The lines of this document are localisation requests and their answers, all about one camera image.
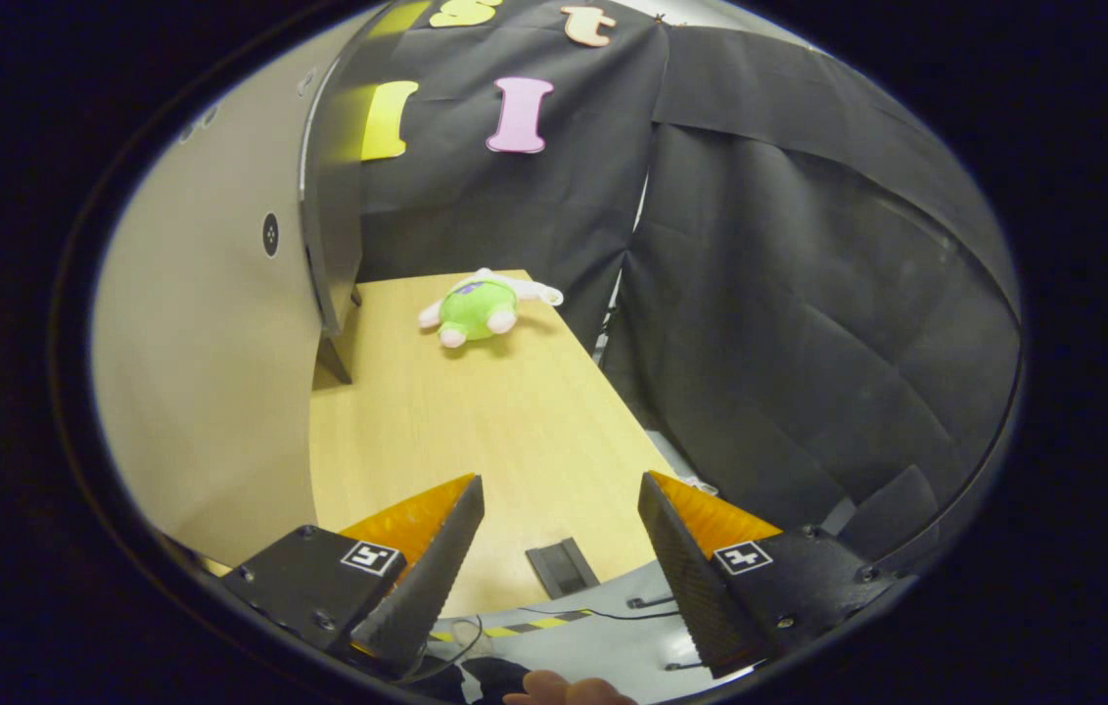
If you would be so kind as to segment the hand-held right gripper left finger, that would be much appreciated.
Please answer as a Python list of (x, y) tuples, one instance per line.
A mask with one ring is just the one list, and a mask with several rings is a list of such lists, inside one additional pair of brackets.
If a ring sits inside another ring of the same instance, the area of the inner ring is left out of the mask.
[(337, 532), (295, 528), (222, 583), (312, 648), (400, 678), (416, 668), (484, 517), (483, 479), (461, 476)]

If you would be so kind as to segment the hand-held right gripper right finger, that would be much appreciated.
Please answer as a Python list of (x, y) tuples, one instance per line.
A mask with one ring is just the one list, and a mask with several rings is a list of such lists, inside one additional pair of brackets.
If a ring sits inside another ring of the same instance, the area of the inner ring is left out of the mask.
[(821, 527), (783, 531), (671, 476), (638, 513), (699, 661), (716, 678), (821, 647), (911, 589)]

